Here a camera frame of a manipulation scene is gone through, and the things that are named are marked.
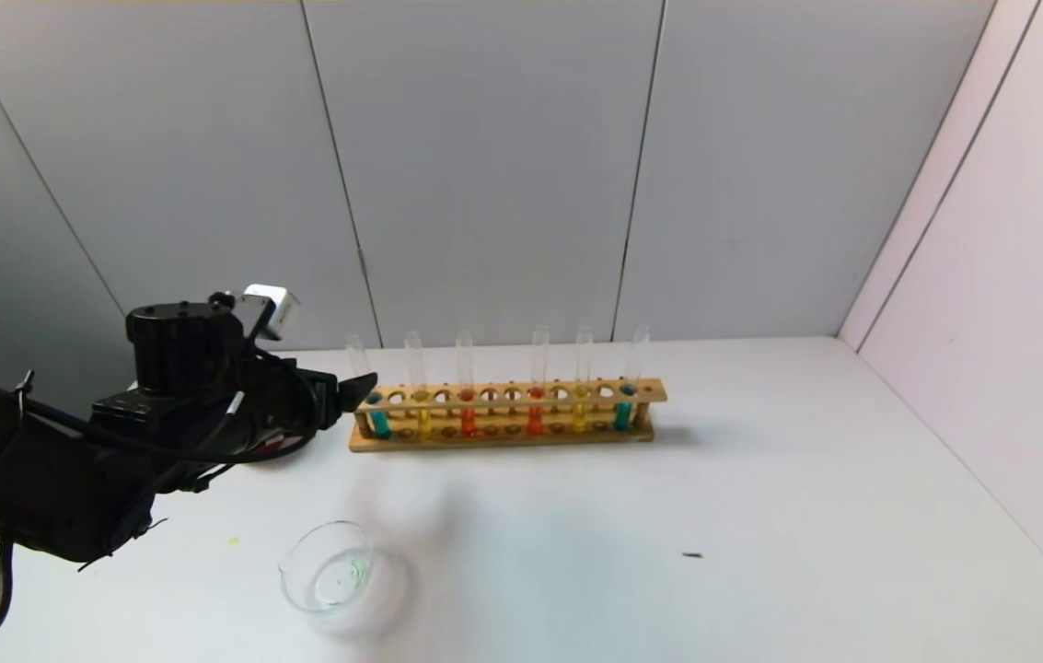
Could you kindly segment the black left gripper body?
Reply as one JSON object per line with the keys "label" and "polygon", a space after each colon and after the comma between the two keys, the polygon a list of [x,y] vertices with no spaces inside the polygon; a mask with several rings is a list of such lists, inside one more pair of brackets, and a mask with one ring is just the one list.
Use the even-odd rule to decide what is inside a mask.
{"label": "black left gripper body", "polygon": [[335,375],[299,368],[294,358],[249,358],[242,378],[243,448],[302,448],[340,418]]}

